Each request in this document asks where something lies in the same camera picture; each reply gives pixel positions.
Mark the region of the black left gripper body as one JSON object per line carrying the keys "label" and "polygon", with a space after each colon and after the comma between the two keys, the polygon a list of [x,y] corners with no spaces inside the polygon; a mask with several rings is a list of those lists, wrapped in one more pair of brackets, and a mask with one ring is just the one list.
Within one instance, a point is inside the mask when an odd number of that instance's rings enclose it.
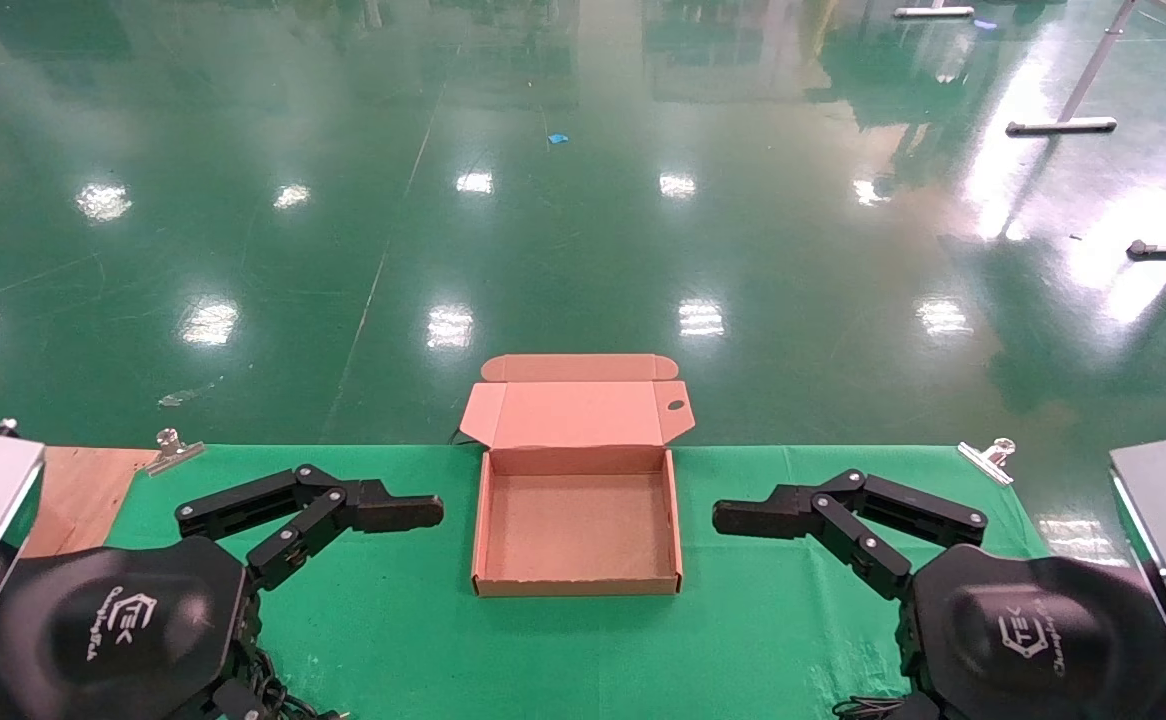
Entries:
{"label": "black left gripper body", "polygon": [[217,719],[246,571],[215,541],[36,559],[0,597],[0,719]]}

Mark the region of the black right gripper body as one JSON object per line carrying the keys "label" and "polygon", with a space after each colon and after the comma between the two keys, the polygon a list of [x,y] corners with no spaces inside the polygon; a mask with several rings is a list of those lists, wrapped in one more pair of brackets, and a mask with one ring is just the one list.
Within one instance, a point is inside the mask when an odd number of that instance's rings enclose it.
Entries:
{"label": "black right gripper body", "polygon": [[1145,719],[1166,625],[1135,569],[961,544],[909,583],[908,674],[944,719]]}

